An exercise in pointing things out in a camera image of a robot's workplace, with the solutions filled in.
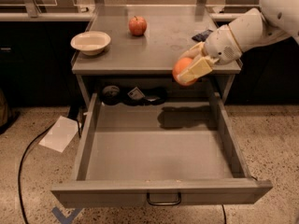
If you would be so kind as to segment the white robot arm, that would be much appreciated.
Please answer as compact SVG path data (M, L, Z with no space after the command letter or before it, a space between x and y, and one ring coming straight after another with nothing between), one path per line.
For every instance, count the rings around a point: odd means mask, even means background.
M212 32L205 41L181 57L191 62L175 66L173 77L186 86L223 65L239 59L244 52L274 44L288 37L299 42L299 0L259 0L259 6Z

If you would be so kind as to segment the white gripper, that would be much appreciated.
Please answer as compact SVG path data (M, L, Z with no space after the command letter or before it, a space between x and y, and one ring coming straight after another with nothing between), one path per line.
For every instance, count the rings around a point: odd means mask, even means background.
M213 65L227 64L239 59L242 51L228 25L212 32L204 42L199 42L182 53L179 58L189 58L192 62L178 74L178 80L187 83L213 71Z

